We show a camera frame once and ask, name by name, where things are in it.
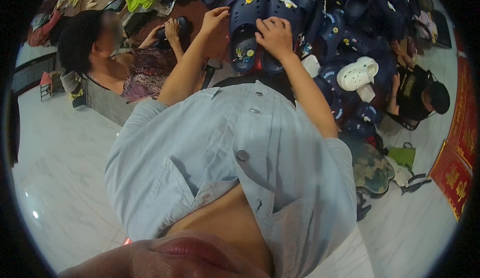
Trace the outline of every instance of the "red banner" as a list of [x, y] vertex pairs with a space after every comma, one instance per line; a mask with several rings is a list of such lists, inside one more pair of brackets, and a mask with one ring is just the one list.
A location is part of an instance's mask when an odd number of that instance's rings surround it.
[[458, 57], [458, 86], [447, 144], [455, 148], [472, 169], [477, 160], [478, 110], [468, 60]]
[[452, 207], [458, 221], [465, 207], [465, 200], [470, 195], [473, 173], [463, 158], [447, 142], [429, 173]]

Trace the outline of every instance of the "light blue shirt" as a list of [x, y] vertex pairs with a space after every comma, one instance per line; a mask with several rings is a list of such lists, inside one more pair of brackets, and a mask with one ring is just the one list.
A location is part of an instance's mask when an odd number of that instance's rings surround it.
[[296, 105], [259, 81], [138, 103], [105, 170], [127, 236], [164, 236], [240, 183], [274, 277], [310, 274], [353, 231], [357, 200], [350, 150]]

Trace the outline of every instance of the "lips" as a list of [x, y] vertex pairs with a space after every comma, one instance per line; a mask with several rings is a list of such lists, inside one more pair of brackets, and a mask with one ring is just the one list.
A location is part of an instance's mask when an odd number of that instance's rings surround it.
[[210, 265], [235, 273], [229, 259], [214, 245], [192, 237], [181, 237], [166, 242], [161, 250], [165, 254], [196, 256]]

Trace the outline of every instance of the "hand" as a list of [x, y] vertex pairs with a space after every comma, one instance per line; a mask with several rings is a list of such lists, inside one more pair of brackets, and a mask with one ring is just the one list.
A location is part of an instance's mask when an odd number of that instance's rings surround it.
[[400, 73], [397, 73], [392, 77], [392, 89], [393, 91], [398, 91], [400, 87]]
[[406, 52], [403, 51], [402, 47], [400, 47], [400, 44], [398, 41], [391, 42], [390, 46], [392, 46], [393, 52], [395, 52], [399, 56], [404, 56], [406, 54]]
[[230, 7], [217, 7], [205, 13], [203, 17], [203, 24], [201, 25], [200, 33], [210, 35], [215, 28], [219, 26], [221, 21], [230, 15]]
[[170, 45], [174, 42], [180, 42], [180, 37], [178, 36], [180, 32], [180, 25], [177, 19], [170, 18], [167, 22], [165, 22], [165, 37], [170, 43]]
[[159, 40], [159, 38], [157, 37], [157, 33], [160, 29], [164, 28], [165, 25], [158, 25], [157, 27], [153, 28], [153, 30], [148, 34], [147, 38], [145, 39], [145, 41], [143, 41], [141, 43], [141, 45], [139, 46], [139, 48], [144, 48], [144, 47], [148, 47], [148, 46], [151, 46], [153, 45], [153, 43], [155, 43], [156, 41]]
[[264, 47], [280, 63], [293, 53], [292, 29], [290, 22], [279, 17], [257, 19], [257, 43]]

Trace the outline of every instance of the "snap button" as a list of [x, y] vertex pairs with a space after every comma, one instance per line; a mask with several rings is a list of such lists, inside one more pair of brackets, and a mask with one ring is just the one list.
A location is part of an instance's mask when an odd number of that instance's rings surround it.
[[238, 160], [240, 161], [246, 161], [248, 158], [249, 158], [249, 155], [246, 151], [243, 151], [243, 150], [239, 150], [237, 152], [237, 158]]

